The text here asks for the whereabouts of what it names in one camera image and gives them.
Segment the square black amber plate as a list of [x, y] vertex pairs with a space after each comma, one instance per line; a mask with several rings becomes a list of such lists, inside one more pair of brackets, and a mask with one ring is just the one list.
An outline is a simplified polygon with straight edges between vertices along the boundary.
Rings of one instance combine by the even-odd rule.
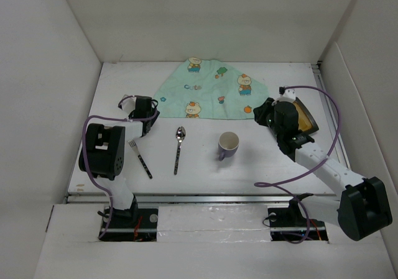
[[296, 98], [294, 106], [298, 112], [298, 128], [308, 135], [317, 132], [319, 126], [304, 103], [299, 98]]

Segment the silver fork patterned handle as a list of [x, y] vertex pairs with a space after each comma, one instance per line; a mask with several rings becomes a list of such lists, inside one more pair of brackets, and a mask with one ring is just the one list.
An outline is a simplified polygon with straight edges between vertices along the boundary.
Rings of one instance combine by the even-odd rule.
[[131, 139], [131, 140], [128, 140], [128, 144], [129, 144], [130, 148], [132, 148], [132, 150], [136, 154], [136, 157], [139, 159], [139, 161], [140, 161], [143, 169], [147, 173], [147, 176], [149, 177], [149, 179], [153, 179], [152, 173], [150, 172], [150, 170], [147, 167], [143, 157], [141, 156], [141, 153], [139, 152], [139, 149], [138, 149], [138, 146], [137, 146], [136, 142], [133, 139]]

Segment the silver spoon patterned handle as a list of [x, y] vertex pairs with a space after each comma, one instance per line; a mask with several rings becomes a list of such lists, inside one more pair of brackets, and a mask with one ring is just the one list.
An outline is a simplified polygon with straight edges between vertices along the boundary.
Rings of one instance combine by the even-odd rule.
[[184, 141], [184, 139], [186, 137], [186, 130], [185, 130], [184, 126], [180, 126], [177, 129], [175, 137], [177, 140], [177, 152], [176, 152], [176, 157], [175, 157], [174, 175], [177, 175], [182, 142]]

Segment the green cartoon print cloth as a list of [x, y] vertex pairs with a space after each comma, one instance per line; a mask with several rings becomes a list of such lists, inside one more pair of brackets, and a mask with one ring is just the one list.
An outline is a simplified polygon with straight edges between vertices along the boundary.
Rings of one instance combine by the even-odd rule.
[[219, 120], [253, 119], [269, 97], [268, 87], [218, 60], [190, 57], [154, 95], [161, 117]]

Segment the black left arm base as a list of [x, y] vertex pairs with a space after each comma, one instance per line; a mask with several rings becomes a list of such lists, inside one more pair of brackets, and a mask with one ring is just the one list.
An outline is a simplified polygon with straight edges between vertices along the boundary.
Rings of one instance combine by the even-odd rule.
[[101, 216], [101, 229], [99, 240], [103, 242], [155, 242], [157, 240], [158, 212], [156, 208], [144, 208], [137, 210], [137, 217], [126, 219], [112, 215], [108, 229], [105, 227], [108, 221], [109, 208]]

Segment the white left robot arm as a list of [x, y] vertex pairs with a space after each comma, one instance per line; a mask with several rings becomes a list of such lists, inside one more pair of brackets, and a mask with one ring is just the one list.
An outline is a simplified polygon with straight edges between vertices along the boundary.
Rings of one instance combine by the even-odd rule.
[[91, 115], [83, 125], [78, 166], [109, 196], [117, 220], [125, 227], [134, 226], [139, 218], [132, 208], [134, 195], [121, 175], [125, 146], [149, 133], [160, 114], [157, 105], [158, 101], [148, 96], [125, 96], [118, 104], [127, 114], [125, 118]]

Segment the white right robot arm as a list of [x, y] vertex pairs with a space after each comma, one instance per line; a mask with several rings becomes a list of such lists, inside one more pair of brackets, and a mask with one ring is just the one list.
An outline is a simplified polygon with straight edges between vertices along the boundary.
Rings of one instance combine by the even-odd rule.
[[384, 183], [377, 177], [365, 178], [330, 158], [299, 129], [299, 113], [293, 103], [267, 98], [254, 109], [254, 120], [270, 128], [283, 154], [308, 169], [337, 197], [330, 200], [311, 193], [298, 195], [276, 214], [276, 221], [290, 221], [296, 226], [309, 219], [327, 222], [340, 227], [354, 241], [392, 224]]

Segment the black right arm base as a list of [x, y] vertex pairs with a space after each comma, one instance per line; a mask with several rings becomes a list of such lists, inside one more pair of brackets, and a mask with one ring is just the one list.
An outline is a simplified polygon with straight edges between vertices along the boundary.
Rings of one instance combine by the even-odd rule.
[[262, 221], [270, 229], [271, 241], [285, 241], [298, 244], [302, 241], [328, 241], [325, 223], [316, 219], [306, 219], [300, 211], [298, 200], [311, 196], [301, 194], [289, 201], [285, 208], [268, 208], [268, 216]]

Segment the purple mug white inside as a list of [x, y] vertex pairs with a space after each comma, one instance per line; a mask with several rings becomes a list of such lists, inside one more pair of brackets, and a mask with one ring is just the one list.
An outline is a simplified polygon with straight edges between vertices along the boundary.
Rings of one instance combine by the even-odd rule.
[[234, 132], [224, 132], [218, 141], [219, 161], [232, 157], [239, 147], [239, 137]]

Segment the aluminium front rail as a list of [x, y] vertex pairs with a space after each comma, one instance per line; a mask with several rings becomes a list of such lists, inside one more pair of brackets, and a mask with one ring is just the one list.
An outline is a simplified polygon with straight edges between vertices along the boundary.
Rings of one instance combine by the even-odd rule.
[[[238, 194], [142, 194], [136, 193], [139, 203], [281, 203], [288, 202], [289, 195], [238, 195]], [[66, 203], [107, 203], [104, 193], [72, 193], [67, 194]]]

